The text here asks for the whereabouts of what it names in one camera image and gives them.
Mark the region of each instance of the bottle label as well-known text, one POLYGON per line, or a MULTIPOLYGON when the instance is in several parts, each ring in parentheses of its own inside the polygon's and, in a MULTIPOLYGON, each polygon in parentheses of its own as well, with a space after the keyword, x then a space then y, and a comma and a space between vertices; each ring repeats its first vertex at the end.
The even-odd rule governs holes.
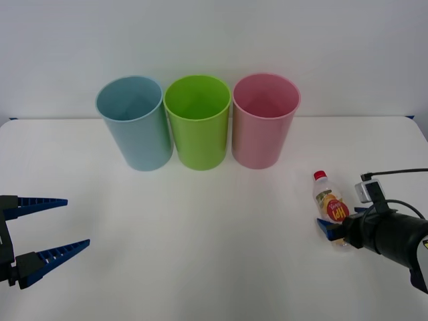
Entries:
POLYGON ((342 199, 337 199, 331 190, 321 192, 316 196, 321 211, 328 215, 333 222, 342 223, 349 216, 349 209, 342 199))
POLYGON ((327 204, 327 214, 333 221, 343 222, 349 216, 349 210, 343 202, 333 199, 327 204))

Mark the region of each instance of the cup rim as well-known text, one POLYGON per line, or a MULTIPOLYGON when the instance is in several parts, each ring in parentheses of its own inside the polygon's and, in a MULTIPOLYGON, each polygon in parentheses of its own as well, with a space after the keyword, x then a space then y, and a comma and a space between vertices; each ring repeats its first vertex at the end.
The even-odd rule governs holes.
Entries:
POLYGON ((175 80, 171 85, 169 85, 168 88, 167 88, 167 90, 165 90, 165 94, 163 95, 163 105, 164 105, 165 109, 168 111, 168 113, 171 114, 174 117, 177 117, 178 119, 186 120, 186 121, 189 121, 189 122, 204 122, 206 120, 210 120, 210 119, 213 119, 215 117, 218 117, 222 113, 224 113, 224 111, 226 111, 226 110, 229 109, 231 103, 232 103, 232 92, 231 92, 229 86, 227 85, 227 83, 224 82, 223 80, 221 80, 220 78, 217 78, 217 77, 214 77, 214 76, 211 76, 211 75, 206 75, 206 74, 195 74, 195 75, 187 75, 187 76, 181 77, 181 78, 175 80), (207 117, 207 118, 202 118, 202 119, 184 118, 184 117, 181 117, 181 116, 175 114, 174 112, 172 112, 169 109, 169 107, 167 105, 167 102, 165 102, 165 98, 167 97, 168 90, 171 88, 171 86, 173 84, 175 84, 176 82, 179 82, 180 80, 183 80, 183 79, 186 79, 186 78, 190 78, 190 77, 201 77, 201 76, 202 77, 213 78, 213 79, 217 80, 218 82, 221 82, 226 87, 227 92, 229 93, 229 100, 228 100, 228 102, 226 104, 226 107, 224 107, 220 112, 216 113, 215 115, 207 117))
POLYGON ((97 112, 101 115, 101 117, 103 117, 104 119, 107 119, 107 120, 110 120, 110 121, 112 121, 112 122, 119 122, 119 123, 124 123, 124 122, 136 122, 137 120, 140 120, 140 119, 143 119, 143 118, 145 118, 145 117, 147 117, 147 116, 150 116, 152 113, 154 113, 158 108, 159 108, 159 106, 162 104, 162 102, 163 102, 163 89, 162 89, 162 87, 161 87, 161 85, 154 79, 154 78, 152 78, 152 77, 148 77, 148 76, 139 76, 139 75, 131 75, 131 76, 124 76, 124 77, 119 77, 119 78, 116 78, 115 80, 112 80, 111 82, 109 82, 108 84, 106 84, 105 86, 103 86, 102 88, 101 88, 101 90, 98 92, 98 94, 96 95, 96 98, 95 98, 95 107, 96 107, 96 110, 97 110, 97 112), (145 114, 145 115, 142 115, 141 117, 138 117, 138 118, 134 118, 134 119, 130 119, 130 120, 117 120, 117 119, 113 119, 113 118, 110 118, 110 117, 107 117, 107 116, 105 116, 105 115, 103 115, 103 113, 101 113, 101 111, 100 111, 100 109, 98 108, 98 99, 99 99, 99 97, 100 97, 100 94, 104 91, 104 89, 106 89, 109 85, 111 85, 111 84, 113 84, 114 82, 117 82, 117 81, 119 81, 119 80, 122 80, 122 79, 127 79, 127 78, 144 78, 144 79, 147 79, 147 80, 150 80, 150 81, 152 81, 152 82, 154 82, 158 87, 159 87, 159 89, 160 89, 160 99, 159 99, 159 102, 157 103, 157 105, 150 111, 150 112, 148 112, 147 114, 145 114))
POLYGON ((271 72, 256 72, 256 73, 254 73, 254 74, 250 74, 250 75, 247 75, 247 76, 245 76, 245 77, 242 77, 237 83, 236 83, 236 85, 233 87, 233 93, 232 93, 232 95, 233 95, 233 105, 234 106, 236 106, 236 108, 238 108, 240 111, 242 111, 244 114, 247 114, 248 116, 251 116, 251 117, 254 117, 254 118, 259 118, 259 119, 263 119, 263 120, 276 120, 276 119, 282 119, 282 118, 285 118, 285 117, 287 117, 287 116, 289 116, 289 115, 292 115, 296 110, 297 110, 297 108, 299 108, 299 106, 300 106, 300 102, 302 101, 302 95, 300 94, 300 90, 299 90, 299 88, 295 85, 295 83, 293 83, 291 80, 289 80, 288 78, 285 78, 285 77, 283 77, 283 76, 281 76, 281 75, 278 75, 278 74, 273 74, 273 73, 271 73, 271 72), (261 116, 257 116, 257 115, 254 115, 254 114, 252 114, 252 113, 250 113, 250 112, 247 112, 246 110, 244 110, 240 105, 238 105, 238 103, 235 101, 235 90, 236 90, 236 87, 238 86, 238 84, 240 83, 240 82, 242 82, 244 79, 247 79, 248 77, 252 77, 252 76, 258 76, 258 75, 269 75, 269 76, 275 76, 275 77, 278 77, 278 78, 281 78, 282 80, 285 80, 285 81, 287 81, 287 82, 289 82, 292 86, 293 86, 293 88, 297 91, 297 94, 298 94, 298 97, 299 97, 299 101, 298 101, 298 103, 296 104, 296 107, 294 107, 294 109, 291 111, 291 112, 288 112, 287 114, 284 114, 284 115, 282 115, 282 116, 278 116, 278 117, 261 117, 261 116))

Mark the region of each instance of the pink cup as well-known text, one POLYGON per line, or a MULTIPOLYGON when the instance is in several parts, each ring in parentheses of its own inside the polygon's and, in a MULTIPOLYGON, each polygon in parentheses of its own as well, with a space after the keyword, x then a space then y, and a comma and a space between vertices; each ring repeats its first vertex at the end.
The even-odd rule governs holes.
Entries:
POLYGON ((300 103, 300 92, 275 74, 253 74, 233 89, 232 153, 249 169, 277 162, 300 103))

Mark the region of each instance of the light blue cup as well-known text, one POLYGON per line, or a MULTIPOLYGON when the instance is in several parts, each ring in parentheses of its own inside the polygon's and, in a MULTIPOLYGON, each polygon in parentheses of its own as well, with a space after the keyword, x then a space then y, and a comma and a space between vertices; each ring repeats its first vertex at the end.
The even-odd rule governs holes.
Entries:
POLYGON ((162 167, 173 153, 162 100, 159 84, 142 76, 114 80, 96 99, 126 162, 138 171, 162 167))

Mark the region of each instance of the black cable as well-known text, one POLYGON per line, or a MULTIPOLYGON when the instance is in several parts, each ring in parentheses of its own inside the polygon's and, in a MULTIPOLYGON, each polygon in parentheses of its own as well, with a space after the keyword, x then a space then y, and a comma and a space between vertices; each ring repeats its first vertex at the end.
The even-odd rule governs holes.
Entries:
POLYGON ((401 174, 401 173, 418 173, 418 172, 428 172, 428 169, 401 169, 399 171, 386 171, 386 172, 375 172, 375 173, 367 173, 361 175, 361 178, 364 181, 368 181, 372 178, 372 176, 377 175, 389 175, 389 174, 401 174))
POLYGON ((368 236, 367 236, 367 234, 364 232, 364 222, 366 221, 366 217, 367 217, 367 215, 377 206, 377 205, 380 205, 380 204, 388 204, 388 203, 396 203, 396 204, 401 204, 401 205, 404 205, 404 206, 406 206, 406 207, 408 207, 409 209, 411 209, 413 212, 415 212, 416 213, 416 215, 417 216, 419 216, 420 218, 422 218, 422 219, 425 219, 425 217, 422 215, 422 213, 421 212, 419 212, 416 208, 414 208, 412 205, 410 205, 410 204, 408 204, 408 203, 406 203, 406 202, 403 202, 403 201, 399 201, 398 199, 385 199, 384 201, 379 201, 379 202, 376 202, 376 203, 373 203, 368 209, 366 209, 365 211, 364 211, 364 214, 362 215, 362 217, 361 217, 361 221, 360 221, 360 230, 361 230, 361 233, 366 237, 366 238, 368 238, 368 236))

